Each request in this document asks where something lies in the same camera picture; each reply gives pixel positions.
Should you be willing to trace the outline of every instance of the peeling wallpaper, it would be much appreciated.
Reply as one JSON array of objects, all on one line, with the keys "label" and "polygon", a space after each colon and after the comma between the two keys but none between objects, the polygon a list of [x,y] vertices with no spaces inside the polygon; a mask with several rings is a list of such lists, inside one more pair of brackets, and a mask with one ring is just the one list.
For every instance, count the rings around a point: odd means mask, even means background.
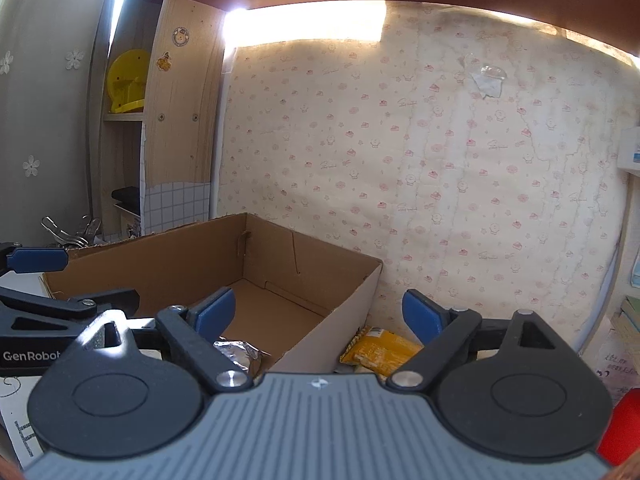
[{"label": "peeling wallpaper", "polygon": [[[380,258],[370,322],[395,332],[415,287],[486,317],[532,308],[573,342],[622,225],[638,72],[468,10],[387,5],[379,43],[238,50],[218,214]],[[470,77],[481,63],[507,73],[500,98]]]}]

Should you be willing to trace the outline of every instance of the gray gripper base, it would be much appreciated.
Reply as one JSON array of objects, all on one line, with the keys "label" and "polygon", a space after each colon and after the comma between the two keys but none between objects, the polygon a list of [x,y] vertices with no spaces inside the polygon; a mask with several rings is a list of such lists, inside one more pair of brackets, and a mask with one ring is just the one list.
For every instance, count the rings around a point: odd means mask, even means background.
[{"label": "gray gripper base", "polygon": [[597,480],[606,471],[592,454],[551,464],[484,455],[447,433],[423,398],[393,394],[372,374],[267,374],[253,390],[217,396],[191,430],[155,452],[114,462],[49,452],[26,477]]}]

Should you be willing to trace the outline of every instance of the yellow snack bag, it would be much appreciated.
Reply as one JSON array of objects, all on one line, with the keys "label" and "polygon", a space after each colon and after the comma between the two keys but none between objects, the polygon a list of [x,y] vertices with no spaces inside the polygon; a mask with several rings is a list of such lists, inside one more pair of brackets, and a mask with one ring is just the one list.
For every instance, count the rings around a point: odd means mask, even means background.
[{"label": "yellow snack bag", "polygon": [[388,377],[421,349],[421,345],[388,330],[366,326],[347,345],[340,362],[361,365]]}]

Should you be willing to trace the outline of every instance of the cardboard box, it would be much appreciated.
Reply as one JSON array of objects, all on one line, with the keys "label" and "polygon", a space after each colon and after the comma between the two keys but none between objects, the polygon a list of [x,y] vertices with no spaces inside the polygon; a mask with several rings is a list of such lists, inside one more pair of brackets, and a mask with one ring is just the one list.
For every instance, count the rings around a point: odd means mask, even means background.
[{"label": "cardboard box", "polygon": [[44,280],[59,299],[135,288],[138,317],[228,285],[236,316],[224,337],[270,353],[272,371],[325,373],[364,324],[380,270],[371,256],[239,214],[71,251]]}]

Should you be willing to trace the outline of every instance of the blue gripper pad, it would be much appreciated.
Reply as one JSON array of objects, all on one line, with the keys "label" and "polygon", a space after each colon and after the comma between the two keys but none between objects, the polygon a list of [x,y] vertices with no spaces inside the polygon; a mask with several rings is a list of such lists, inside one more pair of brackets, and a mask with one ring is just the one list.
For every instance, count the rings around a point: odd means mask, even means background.
[{"label": "blue gripper pad", "polygon": [[191,307],[187,313],[187,323],[213,344],[231,324],[235,315],[236,297],[228,286],[224,286]]},{"label": "blue gripper pad", "polygon": [[392,393],[374,374],[267,373],[251,390],[213,397],[192,428],[160,449],[96,462],[50,451],[24,475],[27,480],[598,480],[606,471],[591,453],[552,463],[484,454],[450,434],[423,396]]},{"label": "blue gripper pad", "polygon": [[16,274],[63,270],[69,262],[64,249],[17,248],[6,258],[6,266]]},{"label": "blue gripper pad", "polygon": [[449,324],[449,313],[414,288],[402,297],[402,318],[423,345]]}]

